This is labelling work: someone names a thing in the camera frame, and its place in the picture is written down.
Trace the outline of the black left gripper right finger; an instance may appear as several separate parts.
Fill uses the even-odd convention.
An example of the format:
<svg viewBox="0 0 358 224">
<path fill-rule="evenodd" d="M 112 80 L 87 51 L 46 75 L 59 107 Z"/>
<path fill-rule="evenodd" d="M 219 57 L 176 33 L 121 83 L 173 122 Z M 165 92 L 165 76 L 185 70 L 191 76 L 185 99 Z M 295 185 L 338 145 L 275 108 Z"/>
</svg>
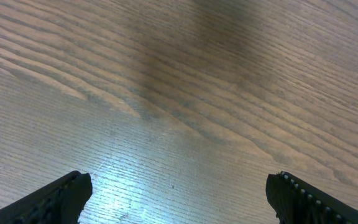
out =
<svg viewBox="0 0 358 224">
<path fill-rule="evenodd" d="M 358 210 L 289 172 L 269 174 L 265 193 L 280 224 L 358 224 Z"/>
</svg>

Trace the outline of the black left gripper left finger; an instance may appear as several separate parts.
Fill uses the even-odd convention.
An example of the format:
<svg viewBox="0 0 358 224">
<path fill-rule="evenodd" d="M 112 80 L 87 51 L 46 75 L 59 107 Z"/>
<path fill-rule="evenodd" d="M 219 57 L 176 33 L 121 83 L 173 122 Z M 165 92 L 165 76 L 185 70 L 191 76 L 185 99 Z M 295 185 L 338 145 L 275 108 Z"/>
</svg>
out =
<svg viewBox="0 0 358 224">
<path fill-rule="evenodd" d="M 90 174 L 72 171 L 0 209 L 0 224 L 78 224 L 92 193 Z"/>
</svg>

